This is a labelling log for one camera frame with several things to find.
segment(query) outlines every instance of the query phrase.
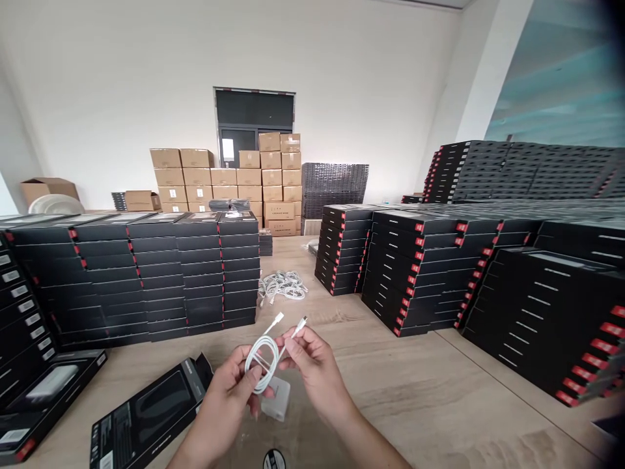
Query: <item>wooden table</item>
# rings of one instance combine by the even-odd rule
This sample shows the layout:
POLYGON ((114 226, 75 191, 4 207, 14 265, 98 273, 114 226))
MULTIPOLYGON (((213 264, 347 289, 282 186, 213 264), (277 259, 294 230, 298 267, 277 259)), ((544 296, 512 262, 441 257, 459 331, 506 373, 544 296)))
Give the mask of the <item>wooden table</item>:
MULTIPOLYGON (((275 238, 263 274, 297 270, 310 289, 303 301, 276 299, 254 326, 111 350, 110 359, 22 468, 87 468, 91 425, 185 357, 204 352, 219 365, 238 344, 253 343, 282 311, 276 334, 307 315, 334 348, 358 407, 416 467, 588 469, 607 440, 590 420, 612 415, 617 400, 569 409, 493 359, 455 330, 396 338, 360 301, 332 297, 314 278, 312 236, 275 238)), ((351 467, 319 420, 294 371, 285 423, 247 418, 222 468, 260 468, 279 448, 289 468, 351 467)), ((182 435, 149 466, 164 468, 182 435)))

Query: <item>stack of cardboard boxes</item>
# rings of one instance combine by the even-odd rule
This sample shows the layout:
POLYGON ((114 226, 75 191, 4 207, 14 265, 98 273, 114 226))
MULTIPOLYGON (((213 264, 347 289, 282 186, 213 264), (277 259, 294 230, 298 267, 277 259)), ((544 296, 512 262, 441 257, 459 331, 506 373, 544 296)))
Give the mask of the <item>stack of cardboard boxes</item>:
POLYGON ((301 153, 299 134, 278 132, 258 136, 260 152, 241 152, 241 164, 250 153, 260 154, 263 226, 274 236, 301 234, 301 153))
MULTIPOLYGON (((217 198, 211 187, 215 156, 204 149, 150 149, 150 154, 163 211, 207 212, 209 200, 217 198)), ((233 184, 236 189, 236 178, 233 184)))

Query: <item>red label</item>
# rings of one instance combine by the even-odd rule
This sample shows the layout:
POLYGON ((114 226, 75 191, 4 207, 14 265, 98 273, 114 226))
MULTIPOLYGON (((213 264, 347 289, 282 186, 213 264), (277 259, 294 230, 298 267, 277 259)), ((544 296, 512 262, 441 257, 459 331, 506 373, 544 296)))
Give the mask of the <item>red label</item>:
POLYGON ((565 403, 569 404, 571 407, 575 407, 577 405, 577 399, 570 397, 564 391, 558 391, 555 396, 561 401, 564 401, 565 403))
POLYGON ((597 375, 594 375, 590 371, 586 371, 584 368, 580 368, 578 366, 574 366, 571 371, 588 382, 593 382, 597 379, 597 375))
POLYGON ((610 322, 604 322, 601 326, 601 330, 609 334, 615 335, 621 339, 625 339, 625 329, 615 326, 610 322))
POLYGON ((610 312, 614 314, 614 316, 625 317, 625 307, 615 306, 610 312))
POLYGON ((594 341, 590 342, 590 345, 610 355, 614 355, 616 352, 618 352, 618 347, 615 347, 614 345, 610 345, 608 342, 604 342, 600 339, 595 339, 594 341))
POLYGON ((603 360, 600 360, 599 358, 595 357, 594 355, 584 354, 584 356, 581 359, 584 362, 590 363, 592 366, 596 366, 599 369, 606 369, 607 368, 607 362, 604 362, 603 360))

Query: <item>white charging cable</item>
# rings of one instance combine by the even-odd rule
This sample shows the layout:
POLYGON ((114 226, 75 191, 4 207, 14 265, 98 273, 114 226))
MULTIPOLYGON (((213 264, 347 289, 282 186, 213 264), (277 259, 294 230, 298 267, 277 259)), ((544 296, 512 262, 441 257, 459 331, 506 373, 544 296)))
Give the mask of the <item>white charging cable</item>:
POLYGON ((284 295, 291 300, 303 300, 307 291, 308 288, 304 287, 304 282, 302 282, 297 272, 294 270, 289 272, 278 270, 275 274, 260 280, 258 288, 258 293, 262 298, 260 307, 262 307, 266 297, 270 298, 270 304, 273 304, 275 296, 278 294, 284 295))
MULTIPOLYGON (((252 349, 249 351, 249 355, 247 356, 247 360, 245 361, 246 373, 249 371, 249 368, 252 365, 252 360, 256 360, 258 364, 266 371, 266 374, 258 381, 258 384, 254 388, 254 394, 262 394, 265 391, 265 389, 267 389, 267 386, 269 386, 269 381, 271 381, 271 378, 273 378, 275 369, 278 368, 278 363, 280 363, 280 360, 282 359, 282 355, 285 352, 285 347, 283 347, 282 350, 278 350, 278 344, 275 342, 275 340, 273 340, 270 336, 267 335, 268 332, 278 322, 280 322, 283 317, 284 315, 282 313, 278 313, 278 315, 275 317, 275 319, 271 323, 271 326, 267 328, 267 330, 262 334, 262 336, 260 336, 260 338, 256 342, 254 342, 254 345, 252 345, 252 349), (273 353, 273 360, 271 361, 271 363, 267 362, 267 360, 265 360, 258 353, 258 350, 263 345, 266 345, 267 347, 269 347, 271 349, 271 353, 273 353)), ((303 327, 306 325, 307 320, 308 318, 306 316, 304 316, 300 320, 298 326, 295 328, 295 332, 293 332, 293 335, 291 335, 291 338, 295 337, 295 335, 303 329, 303 327)))

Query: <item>black product box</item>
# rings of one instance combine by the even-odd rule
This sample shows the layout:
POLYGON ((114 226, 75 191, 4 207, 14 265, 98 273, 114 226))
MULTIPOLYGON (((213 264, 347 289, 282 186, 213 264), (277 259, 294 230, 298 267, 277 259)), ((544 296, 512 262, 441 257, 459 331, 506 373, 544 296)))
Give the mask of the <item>black product box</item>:
POLYGON ((182 285, 184 285, 184 277, 182 274, 165 277, 148 277, 143 279, 143 288, 145 290, 181 287, 182 285))
POLYGON ((237 292, 237 291, 248 291, 248 290, 258 290, 258 279, 252 280, 240 280, 240 281, 227 281, 223 284, 223 291, 225 293, 237 292))
POLYGON ((204 355, 187 358, 96 422, 90 469, 147 467, 193 422, 212 376, 204 355))
POLYGON ((115 241, 84 241, 77 242, 82 257, 98 257, 117 254, 129 254, 130 245, 127 240, 115 241))
POLYGON ((222 272, 223 272, 223 265, 221 261, 182 265, 182 275, 185 277, 206 275, 206 274, 220 274, 222 272))
POLYGON ((143 284, 140 278, 118 280, 106 283, 94 283, 95 293, 101 295, 140 291, 143 284))
POLYGON ((104 350, 84 350, 70 354, 58 354, 40 369, 30 386, 12 403, 1 416, 0 465, 6 466, 26 461, 41 441, 54 428, 76 397, 100 370, 107 356, 104 350), (29 397, 50 373, 62 367, 72 367, 74 375, 52 396, 37 399, 29 397))
POLYGON ((249 291, 227 292, 223 295, 223 311, 256 307, 258 287, 249 291))
POLYGON ((140 220, 129 223, 128 234, 133 240, 137 238, 176 236, 178 233, 174 223, 185 216, 186 214, 180 213, 153 214, 147 218, 141 218, 140 220))
POLYGON ((180 252, 180 262, 182 264, 207 263, 221 260, 221 250, 219 248, 176 252, 180 252))
POLYGON ((226 234, 219 237, 219 245, 224 248, 242 248, 244 246, 259 246, 258 233, 252 234, 226 234))
POLYGON ((136 253, 151 251, 177 251, 178 243, 173 236, 161 238, 136 238, 131 242, 132 250, 136 253))
POLYGON ((152 216, 151 213, 131 213, 121 214, 102 220, 92 221, 84 225, 77 226, 76 232, 78 241, 108 241, 128 239, 128 224, 152 216))
POLYGON ((196 249, 219 249, 219 236, 188 236, 176 238, 179 251, 195 251, 196 249))
POLYGON ((176 237, 215 236, 219 234, 217 221, 221 212, 202 212, 188 214, 176 221, 176 237))
POLYGON ((218 226, 220 236, 258 233, 258 220, 252 212, 222 212, 218 226))
POLYGON ((85 275, 85 281, 93 283, 104 283, 118 280, 132 280, 139 277, 139 272, 135 266, 117 267, 110 269, 86 270, 80 272, 85 275))
POLYGON ((260 256, 258 246, 246 246, 242 248, 221 248, 221 258, 224 261, 233 261, 235 259, 250 259, 251 257, 260 256))
POLYGON ((171 264, 181 262, 182 254, 184 252, 189 251, 155 251, 148 253, 136 253, 135 258, 139 267, 154 264, 171 264))
POLYGON ((143 266, 139 269, 139 275, 142 278, 165 277, 181 273, 182 264, 180 263, 151 264, 143 266))
POLYGON ((85 262, 88 270, 134 267, 135 257, 131 252, 128 252, 128 254, 89 257, 88 259, 85 259, 85 262))
POLYGON ((193 300, 195 298, 209 298, 211 296, 219 296, 223 293, 222 285, 211 285, 209 287, 194 287, 184 289, 184 298, 193 300))
POLYGON ((223 281, 234 282, 243 280, 257 280, 260 279, 260 269, 248 269, 248 270, 236 270, 234 272, 225 272, 223 274, 223 281))
POLYGON ((223 271, 233 272, 235 270, 249 270, 260 268, 260 257, 250 259, 237 259, 235 261, 223 261, 223 271))
POLYGON ((191 277, 183 277, 183 285, 185 288, 211 287, 212 285, 222 285, 223 274, 205 274, 191 277))
POLYGON ((11 230, 12 244, 19 246, 22 244, 71 243, 74 237, 72 232, 74 227, 111 216, 110 214, 84 214, 16 227, 11 230))
POLYGON ((328 215, 323 215, 321 219, 322 224, 340 229, 341 231, 362 231, 371 229, 371 218, 366 220, 341 220, 340 218, 332 218, 328 215))
POLYGON ((356 208, 349 205, 326 205, 324 207, 323 215, 346 221, 371 220, 373 212, 374 211, 371 208, 356 208))
POLYGON ((14 283, 0 290, 0 308, 5 308, 13 303, 22 301, 31 295, 31 288, 26 282, 14 283))

